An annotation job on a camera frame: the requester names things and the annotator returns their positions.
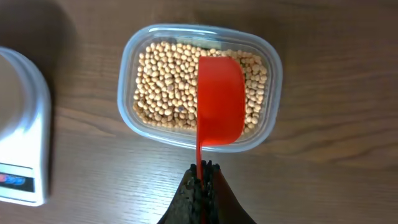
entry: scale display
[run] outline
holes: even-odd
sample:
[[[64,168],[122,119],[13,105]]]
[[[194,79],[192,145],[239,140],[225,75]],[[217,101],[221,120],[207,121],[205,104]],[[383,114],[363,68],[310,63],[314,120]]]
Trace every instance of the scale display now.
[[[0,172],[0,187],[14,190],[23,190],[32,193],[35,192],[33,178],[5,174],[2,172]]]

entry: wooden table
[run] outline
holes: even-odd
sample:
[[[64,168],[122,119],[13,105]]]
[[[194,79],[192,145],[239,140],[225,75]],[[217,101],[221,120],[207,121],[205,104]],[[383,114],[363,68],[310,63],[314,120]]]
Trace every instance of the wooden table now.
[[[0,203],[0,223],[156,223],[195,154],[145,139],[116,106],[124,45],[177,22],[268,40],[284,64],[272,134],[205,152],[258,223],[398,222],[398,5],[394,1],[0,0],[0,45],[43,71],[54,100],[52,191]]]

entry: red plastic scoop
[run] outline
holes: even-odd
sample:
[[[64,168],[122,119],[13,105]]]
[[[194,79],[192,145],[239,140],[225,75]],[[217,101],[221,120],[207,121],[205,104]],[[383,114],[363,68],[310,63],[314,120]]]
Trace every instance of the red plastic scoop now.
[[[235,142],[245,116],[243,71],[229,57],[200,57],[198,68],[197,177],[203,180],[201,147]]]

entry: kitchen scale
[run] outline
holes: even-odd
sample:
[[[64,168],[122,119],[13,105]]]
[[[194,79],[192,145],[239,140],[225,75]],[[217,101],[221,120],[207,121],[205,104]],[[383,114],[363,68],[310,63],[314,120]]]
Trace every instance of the kitchen scale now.
[[[45,203],[50,108],[39,69],[20,53],[0,47],[0,201]]]

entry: scale button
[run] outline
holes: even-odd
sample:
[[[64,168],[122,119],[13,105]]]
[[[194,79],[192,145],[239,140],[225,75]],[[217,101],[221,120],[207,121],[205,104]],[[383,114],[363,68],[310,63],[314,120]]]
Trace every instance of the scale button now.
[[[16,177],[14,185],[21,186],[24,183],[25,183],[25,178],[24,177]]]
[[[11,175],[7,175],[6,176],[6,184],[13,184],[13,183],[15,183],[15,177],[14,176],[11,176]]]

